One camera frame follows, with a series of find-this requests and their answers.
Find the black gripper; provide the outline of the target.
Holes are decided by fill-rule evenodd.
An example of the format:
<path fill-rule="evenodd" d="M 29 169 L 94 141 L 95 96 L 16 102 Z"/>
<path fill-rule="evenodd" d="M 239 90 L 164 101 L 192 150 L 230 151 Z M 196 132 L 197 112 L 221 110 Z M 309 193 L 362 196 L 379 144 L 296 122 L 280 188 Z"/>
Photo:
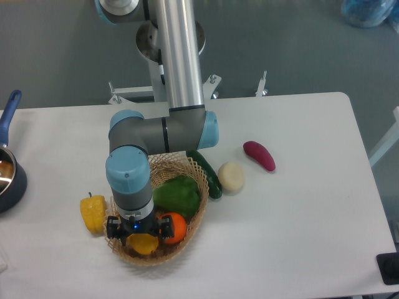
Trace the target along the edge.
<path fill-rule="evenodd" d="M 132 234 L 150 234 L 161 239 L 163 243 L 175 236 L 175 226 L 170 215 L 156 218 L 154 214 L 150 214 L 140 220 L 132 216 L 128 219 L 108 216 L 106 231 L 109 239 L 118 239 L 123 246 L 126 246 L 127 237 Z"/>

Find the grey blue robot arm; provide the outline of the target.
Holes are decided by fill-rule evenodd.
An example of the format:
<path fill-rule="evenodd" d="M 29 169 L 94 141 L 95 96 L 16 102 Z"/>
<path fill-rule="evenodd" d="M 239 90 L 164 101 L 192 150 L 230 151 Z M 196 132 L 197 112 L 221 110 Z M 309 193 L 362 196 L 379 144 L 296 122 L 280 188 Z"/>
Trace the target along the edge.
<path fill-rule="evenodd" d="M 108 217 L 106 230 L 121 242 L 132 234 L 175 234 L 170 216 L 155 215 L 149 156 L 210 148 L 219 140 L 216 114 L 204 107 L 193 3 L 156 1 L 155 11 L 169 114 L 146 119 L 123 110 L 111 119 L 105 172 L 118 215 Z"/>

